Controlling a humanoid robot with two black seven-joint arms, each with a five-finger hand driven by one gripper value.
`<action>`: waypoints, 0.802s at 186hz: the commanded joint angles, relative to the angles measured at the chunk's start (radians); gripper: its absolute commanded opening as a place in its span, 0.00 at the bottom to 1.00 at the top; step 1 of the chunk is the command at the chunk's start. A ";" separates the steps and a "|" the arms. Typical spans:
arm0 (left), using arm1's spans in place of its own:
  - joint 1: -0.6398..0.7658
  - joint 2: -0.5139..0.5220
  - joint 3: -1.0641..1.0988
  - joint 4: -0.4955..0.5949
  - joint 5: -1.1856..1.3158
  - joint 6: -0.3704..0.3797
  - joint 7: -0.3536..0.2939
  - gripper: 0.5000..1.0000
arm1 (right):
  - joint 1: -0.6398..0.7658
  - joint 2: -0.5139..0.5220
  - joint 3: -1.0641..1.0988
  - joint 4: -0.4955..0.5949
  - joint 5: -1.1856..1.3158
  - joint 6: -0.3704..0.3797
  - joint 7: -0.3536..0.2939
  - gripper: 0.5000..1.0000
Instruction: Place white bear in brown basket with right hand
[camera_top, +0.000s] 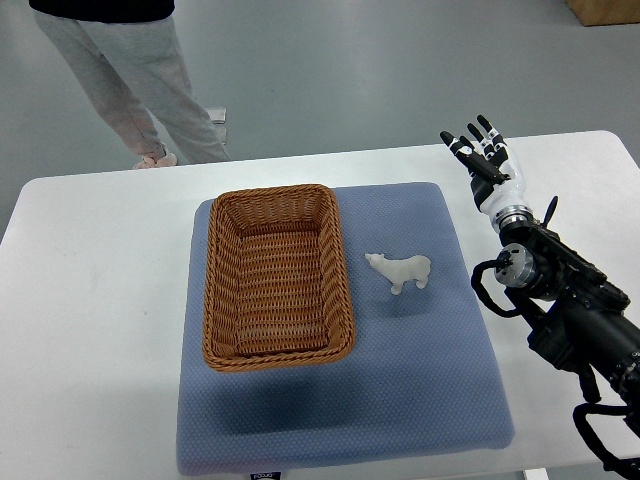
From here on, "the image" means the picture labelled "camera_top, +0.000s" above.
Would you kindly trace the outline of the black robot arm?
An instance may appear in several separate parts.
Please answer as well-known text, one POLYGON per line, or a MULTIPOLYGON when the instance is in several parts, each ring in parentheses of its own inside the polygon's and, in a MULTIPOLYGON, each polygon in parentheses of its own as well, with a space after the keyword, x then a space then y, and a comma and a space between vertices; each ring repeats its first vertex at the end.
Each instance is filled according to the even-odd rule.
POLYGON ((502 250, 473 270, 478 299, 503 318, 522 317, 530 349, 578 376, 578 433, 605 470, 638 478, 638 459, 616 457, 588 422, 591 415, 619 416, 639 431, 639 329, 624 316, 629 297, 527 207, 504 207, 491 220, 502 250))

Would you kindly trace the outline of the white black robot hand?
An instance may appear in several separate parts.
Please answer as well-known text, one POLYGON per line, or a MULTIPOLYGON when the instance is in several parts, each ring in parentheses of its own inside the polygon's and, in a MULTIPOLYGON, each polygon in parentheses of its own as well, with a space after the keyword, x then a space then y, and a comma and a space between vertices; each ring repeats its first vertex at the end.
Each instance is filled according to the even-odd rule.
POLYGON ((477 209, 494 221, 507 208, 527 209, 526 182, 515 152, 503 135, 484 116, 477 117, 481 129, 469 123, 474 142, 465 136, 440 132, 440 139, 467 169, 477 209))

